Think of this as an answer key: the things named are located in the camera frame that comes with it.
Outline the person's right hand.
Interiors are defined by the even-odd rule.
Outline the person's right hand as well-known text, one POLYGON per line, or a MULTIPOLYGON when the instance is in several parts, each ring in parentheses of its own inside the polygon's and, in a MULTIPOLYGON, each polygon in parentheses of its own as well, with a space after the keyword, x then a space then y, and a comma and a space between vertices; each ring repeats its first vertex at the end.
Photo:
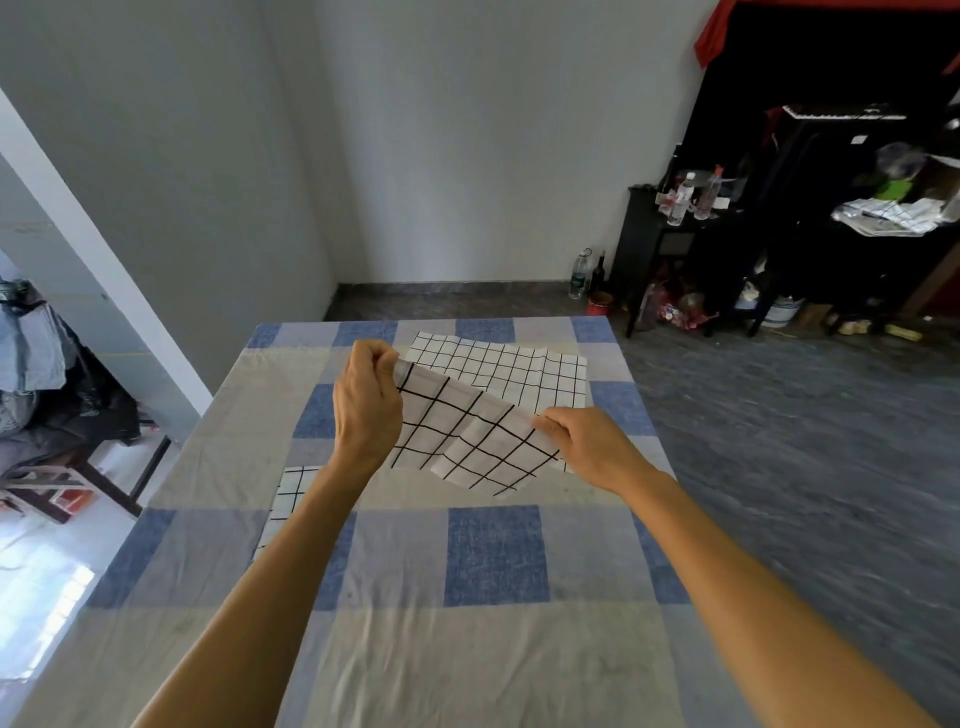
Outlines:
POLYGON ((619 426, 598 407, 550 407, 534 416, 533 427, 567 428, 583 447, 580 467, 571 467, 586 483, 626 500, 631 491, 651 482, 659 471, 619 426))

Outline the person's left hand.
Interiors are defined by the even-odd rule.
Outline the person's left hand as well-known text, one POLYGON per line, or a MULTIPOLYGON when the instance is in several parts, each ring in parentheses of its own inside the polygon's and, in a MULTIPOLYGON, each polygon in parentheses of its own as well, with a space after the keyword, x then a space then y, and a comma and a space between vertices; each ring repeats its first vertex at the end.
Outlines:
POLYGON ((378 339, 355 341, 333 389, 333 460, 371 476, 385 462, 402 431, 402 395, 394 384, 379 384, 373 347, 378 339))

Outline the person's left forearm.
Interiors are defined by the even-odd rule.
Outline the person's left forearm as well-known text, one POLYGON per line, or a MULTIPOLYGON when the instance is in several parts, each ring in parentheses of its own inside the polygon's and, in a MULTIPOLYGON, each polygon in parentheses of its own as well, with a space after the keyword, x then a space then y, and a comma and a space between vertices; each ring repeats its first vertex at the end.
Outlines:
POLYGON ((130 728, 274 728, 337 539, 379 467, 334 453, 130 728))

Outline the small white black-grid cloth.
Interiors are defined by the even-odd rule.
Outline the small white black-grid cloth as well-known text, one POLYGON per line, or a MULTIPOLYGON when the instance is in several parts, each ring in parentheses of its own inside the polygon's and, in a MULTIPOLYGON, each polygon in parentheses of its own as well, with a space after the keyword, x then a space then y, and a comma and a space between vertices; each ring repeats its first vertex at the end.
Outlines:
POLYGON ((286 525, 312 486, 321 466, 285 467, 271 499, 270 509, 252 561, 256 561, 286 525))

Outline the red plastic bags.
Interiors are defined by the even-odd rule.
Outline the red plastic bags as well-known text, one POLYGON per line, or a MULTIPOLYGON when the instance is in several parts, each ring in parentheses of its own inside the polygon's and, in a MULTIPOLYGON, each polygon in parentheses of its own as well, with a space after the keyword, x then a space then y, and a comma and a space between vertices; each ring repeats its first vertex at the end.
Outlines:
POLYGON ((680 290, 666 281, 647 285, 634 328, 640 332, 654 330, 659 325, 673 326, 682 331, 695 331, 719 318, 706 307, 706 295, 698 290, 680 290))

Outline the blue beige checkered tablecloth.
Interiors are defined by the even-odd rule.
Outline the blue beige checkered tablecloth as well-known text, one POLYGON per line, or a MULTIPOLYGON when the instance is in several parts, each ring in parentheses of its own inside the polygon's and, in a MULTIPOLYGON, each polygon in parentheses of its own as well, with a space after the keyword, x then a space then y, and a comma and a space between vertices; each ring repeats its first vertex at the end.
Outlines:
MULTIPOLYGON (((418 332, 587 359, 586 404, 672 473, 600 317, 259 325, 113 559, 55 570, 10 728, 126 728, 253 562, 285 468, 323 466, 358 339, 418 332)), ((666 554, 551 468, 492 498, 378 471, 321 580, 279 728, 759 728, 666 554)))

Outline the black side table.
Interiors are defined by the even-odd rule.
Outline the black side table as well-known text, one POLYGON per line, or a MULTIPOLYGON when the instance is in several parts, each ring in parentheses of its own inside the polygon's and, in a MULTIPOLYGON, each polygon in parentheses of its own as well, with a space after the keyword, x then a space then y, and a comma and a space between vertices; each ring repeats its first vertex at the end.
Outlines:
POLYGON ((642 301, 663 261, 678 261, 682 253, 664 253, 668 236, 693 236, 715 229, 724 229, 744 222, 745 211, 738 208, 722 211, 705 221, 685 218, 680 225, 670 225, 666 215, 658 211, 658 191, 651 184, 633 184, 627 188, 628 201, 606 277, 606 286, 614 302, 627 312, 625 337, 630 339, 637 329, 642 301))

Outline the white bucket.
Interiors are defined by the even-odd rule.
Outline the white bucket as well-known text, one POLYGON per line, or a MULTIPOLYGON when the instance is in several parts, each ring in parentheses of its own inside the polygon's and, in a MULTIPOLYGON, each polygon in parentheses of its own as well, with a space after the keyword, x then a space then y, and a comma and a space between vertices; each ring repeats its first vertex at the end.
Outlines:
POLYGON ((778 330, 790 324, 805 305, 802 297, 779 296, 764 316, 761 326, 764 329, 778 330))

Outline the clear plastic bottle white label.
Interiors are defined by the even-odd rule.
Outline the clear plastic bottle white label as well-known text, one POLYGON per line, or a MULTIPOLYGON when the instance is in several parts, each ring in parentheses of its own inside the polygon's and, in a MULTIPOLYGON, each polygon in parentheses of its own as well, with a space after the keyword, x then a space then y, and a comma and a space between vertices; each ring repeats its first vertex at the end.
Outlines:
POLYGON ((667 213, 667 224, 679 227, 683 224, 690 208, 690 202, 695 190, 697 174, 695 171, 686 172, 673 193, 671 205, 667 213))

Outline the clear plastic bottle red cap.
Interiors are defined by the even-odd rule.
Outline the clear plastic bottle red cap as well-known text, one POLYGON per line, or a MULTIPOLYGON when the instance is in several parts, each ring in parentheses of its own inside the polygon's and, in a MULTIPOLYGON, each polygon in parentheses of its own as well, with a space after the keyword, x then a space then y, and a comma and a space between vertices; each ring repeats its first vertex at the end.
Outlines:
POLYGON ((705 221, 712 215, 714 203, 723 185, 723 176, 724 167, 722 165, 715 166, 694 205, 693 216, 696 220, 705 221))

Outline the wooden chair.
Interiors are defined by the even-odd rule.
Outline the wooden chair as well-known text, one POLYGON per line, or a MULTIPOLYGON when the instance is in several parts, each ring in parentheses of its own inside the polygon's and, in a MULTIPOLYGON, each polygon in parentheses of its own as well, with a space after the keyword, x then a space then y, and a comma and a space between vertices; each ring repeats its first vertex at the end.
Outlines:
POLYGON ((138 519, 143 512, 140 499, 173 442, 161 435, 150 446, 149 457, 128 489, 118 485, 99 467, 109 454, 105 452, 97 457, 97 452, 113 445, 125 448, 125 443, 120 441, 105 441, 95 446, 85 444, 34 464, 13 467, 0 475, 0 504, 63 526, 103 497, 127 516, 138 519))

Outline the pile of grey clothes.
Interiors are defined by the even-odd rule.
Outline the pile of grey clothes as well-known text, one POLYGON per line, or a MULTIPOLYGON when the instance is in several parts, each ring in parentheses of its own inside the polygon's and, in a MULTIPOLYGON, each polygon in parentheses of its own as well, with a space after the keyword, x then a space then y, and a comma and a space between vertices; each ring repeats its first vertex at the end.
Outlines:
POLYGON ((0 275, 0 479, 140 437, 133 397, 29 281, 0 275))

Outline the folded white grid cloth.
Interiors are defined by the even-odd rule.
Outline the folded white grid cloth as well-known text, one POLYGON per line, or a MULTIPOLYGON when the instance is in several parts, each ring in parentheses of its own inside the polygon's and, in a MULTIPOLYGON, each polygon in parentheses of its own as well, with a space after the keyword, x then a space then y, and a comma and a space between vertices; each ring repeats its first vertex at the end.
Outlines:
POLYGON ((862 237, 923 237, 947 224, 942 200, 912 202, 858 199, 834 208, 830 217, 862 237))

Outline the black keyboard piano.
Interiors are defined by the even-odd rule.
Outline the black keyboard piano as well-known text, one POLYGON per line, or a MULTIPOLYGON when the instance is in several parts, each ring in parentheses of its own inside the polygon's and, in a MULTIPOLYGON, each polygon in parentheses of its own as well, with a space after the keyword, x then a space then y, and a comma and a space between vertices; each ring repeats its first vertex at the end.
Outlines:
POLYGON ((817 103, 789 103, 783 107, 783 112, 793 119, 802 122, 816 123, 854 123, 880 122, 894 123, 908 119, 905 113, 889 104, 817 104, 817 103))

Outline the white door frame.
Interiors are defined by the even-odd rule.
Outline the white door frame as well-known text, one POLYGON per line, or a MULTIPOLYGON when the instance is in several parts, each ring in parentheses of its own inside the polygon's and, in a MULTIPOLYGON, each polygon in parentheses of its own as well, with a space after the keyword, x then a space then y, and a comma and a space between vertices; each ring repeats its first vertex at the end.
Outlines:
POLYGON ((0 253, 182 447, 209 387, 2 88, 0 253))

